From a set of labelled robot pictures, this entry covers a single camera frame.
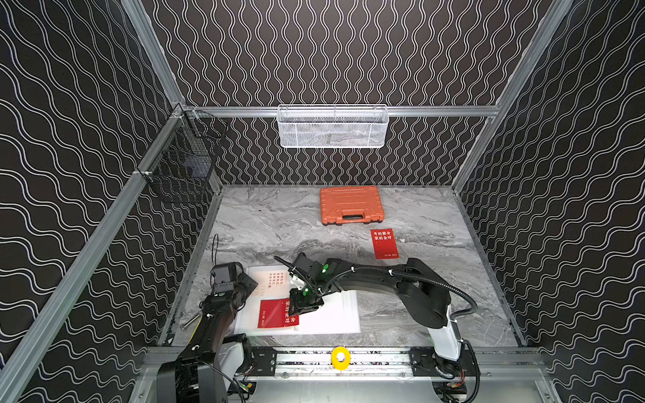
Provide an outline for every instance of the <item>red card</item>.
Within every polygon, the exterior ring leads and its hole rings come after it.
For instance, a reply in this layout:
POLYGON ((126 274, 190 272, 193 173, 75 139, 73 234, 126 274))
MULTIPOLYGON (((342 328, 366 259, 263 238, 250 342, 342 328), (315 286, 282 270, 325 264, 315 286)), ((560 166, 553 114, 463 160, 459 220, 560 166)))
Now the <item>red card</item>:
POLYGON ((376 259, 398 259, 399 250, 394 240, 394 231, 372 230, 372 242, 374 243, 374 254, 376 259))
POLYGON ((258 328, 286 328, 296 326, 298 323, 298 315, 289 317, 289 298, 264 299, 260 301, 260 315, 257 319, 258 328))

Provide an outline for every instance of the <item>yellow button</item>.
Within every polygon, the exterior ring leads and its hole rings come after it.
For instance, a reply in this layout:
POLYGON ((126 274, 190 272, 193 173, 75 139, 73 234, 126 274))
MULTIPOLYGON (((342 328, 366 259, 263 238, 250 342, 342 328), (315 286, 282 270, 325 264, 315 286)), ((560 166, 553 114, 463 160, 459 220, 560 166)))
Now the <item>yellow button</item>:
POLYGON ((350 366, 351 357, 352 355, 345 347, 336 347, 332 351, 332 365, 334 368, 338 369, 339 371, 344 371, 347 369, 348 366, 350 366), (338 361, 339 353, 344 354, 345 359, 343 361, 338 361))

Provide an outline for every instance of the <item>enclosure wall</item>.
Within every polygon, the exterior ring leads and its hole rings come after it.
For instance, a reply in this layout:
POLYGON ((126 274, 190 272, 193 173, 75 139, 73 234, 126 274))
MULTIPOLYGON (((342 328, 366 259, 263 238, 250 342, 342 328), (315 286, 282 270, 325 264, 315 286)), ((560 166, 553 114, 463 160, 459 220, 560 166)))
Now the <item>enclosure wall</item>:
POLYGON ((166 122, 119 1, 0 1, 0 368, 166 122))
POLYGON ((146 347, 157 345, 208 206, 163 204, 145 189, 21 402, 128 402, 146 347))
POLYGON ((462 200, 565 402, 642 400, 645 2, 578 0, 462 200))
MULTIPOLYGON (((143 0, 188 105, 494 105, 550 0, 143 0)), ((391 119, 379 150, 285 150, 235 119, 226 184, 449 186, 482 117, 391 119)))

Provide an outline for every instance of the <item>white paper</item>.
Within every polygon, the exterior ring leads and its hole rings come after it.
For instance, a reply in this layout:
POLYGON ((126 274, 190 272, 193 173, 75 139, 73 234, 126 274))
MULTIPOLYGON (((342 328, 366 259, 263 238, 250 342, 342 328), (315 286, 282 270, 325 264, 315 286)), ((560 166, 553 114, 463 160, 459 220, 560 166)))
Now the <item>white paper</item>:
POLYGON ((356 291, 343 291, 322 298, 324 305, 315 312, 300 315, 298 326, 287 328, 258 328, 260 301, 263 299, 282 299, 289 297, 289 290, 295 286, 290 283, 291 276, 282 264, 275 266, 252 266, 246 270, 258 285, 247 298, 246 305, 235 318, 235 334, 248 336, 270 335, 327 335, 338 333, 360 333, 358 300, 356 291))

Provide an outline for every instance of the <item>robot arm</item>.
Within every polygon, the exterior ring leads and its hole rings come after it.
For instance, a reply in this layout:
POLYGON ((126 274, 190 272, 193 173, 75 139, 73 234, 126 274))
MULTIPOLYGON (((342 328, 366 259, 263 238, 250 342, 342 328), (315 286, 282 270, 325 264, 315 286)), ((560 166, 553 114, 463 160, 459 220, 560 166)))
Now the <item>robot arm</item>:
POLYGON ((300 253, 293 263, 280 257, 275 259, 289 267, 292 276, 302 282, 290 292, 290 315, 317 310, 324 304, 323 296, 335 292, 363 290, 394 294, 401 299, 410 316, 428 328, 435 354, 449 361, 440 369, 455 375, 455 363, 458 363, 463 347, 455 317, 475 312, 477 303, 421 260, 410 258, 406 264, 386 267, 341 259, 327 259, 321 264, 304 253, 300 253), (450 291, 466 299, 471 308, 452 313, 450 291))
POLYGON ((226 391, 236 370, 251 368, 246 337, 224 336, 257 283, 238 262, 215 265, 210 274, 211 292, 200 305, 202 316, 195 333, 177 359, 165 362, 157 372, 158 403, 227 402, 226 391), (225 353, 241 357, 227 360, 222 353, 227 341, 225 353))

